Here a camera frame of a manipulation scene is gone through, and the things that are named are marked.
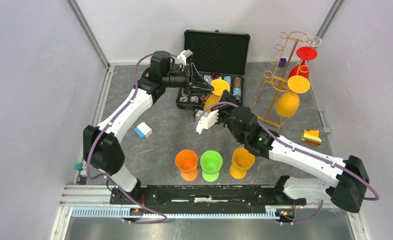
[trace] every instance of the green cup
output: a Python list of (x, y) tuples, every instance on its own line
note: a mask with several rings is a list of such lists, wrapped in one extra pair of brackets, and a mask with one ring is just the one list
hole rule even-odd
[(219, 178), (219, 171), (223, 164), (223, 158), (220, 153), (210, 150), (204, 152), (201, 156), (202, 177), (207, 182), (214, 182)]

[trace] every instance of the case lid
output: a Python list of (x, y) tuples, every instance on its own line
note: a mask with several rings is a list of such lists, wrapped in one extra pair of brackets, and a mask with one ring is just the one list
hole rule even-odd
[(196, 30), (184, 32), (184, 49), (193, 52), (192, 61), (200, 72), (244, 75), (249, 44), (249, 34)]

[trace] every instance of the cup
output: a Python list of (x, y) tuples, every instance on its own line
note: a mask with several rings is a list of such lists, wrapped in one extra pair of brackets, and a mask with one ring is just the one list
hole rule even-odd
[(185, 181), (193, 181), (198, 176), (198, 155), (189, 149), (180, 151), (174, 159), (180, 175)]
[(214, 182), (219, 178), (219, 171), (223, 164), (220, 153), (210, 150), (201, 156), (202, 177), (207, 182)]
[(230, 175), (235, 179), (244, 178), (255, 161), (256, 157), (244, 147), (237, 148), (232, 155), (232, 166), (229, 169)]

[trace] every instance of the purple block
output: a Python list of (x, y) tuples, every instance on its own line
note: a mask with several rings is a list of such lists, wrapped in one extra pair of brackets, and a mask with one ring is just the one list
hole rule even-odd
[(285, 67), (286, 64), (287, 64), (287, 59), (286, 58), (281, 58), (280, 62), (279, 62), (279, 68)]

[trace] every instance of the black case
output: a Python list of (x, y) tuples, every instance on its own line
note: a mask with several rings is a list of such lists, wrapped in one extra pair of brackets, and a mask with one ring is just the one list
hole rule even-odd
[[(184, 49), (193, 52), (192, 61), (198, 71), (203, 75), (210, 73), (221, 74), (221, 79), (231, 76), (232, 83), (230, 91), (233, 90), (234, 77), (240, 77), (241, 96), (240, 102), (244, 98), (245, 64), (247, 63), (248, 48), (250, 44), (249, 34), (226, 33), (219, 31), (196, 31), (186, 30), (184, 32)], [(198, 103), (180, 101), (183, 89), (180, 88), (177, 94), (176, 105), (180, 109), (200, 109), (204, 108), (201, 96), (198, 96)]]

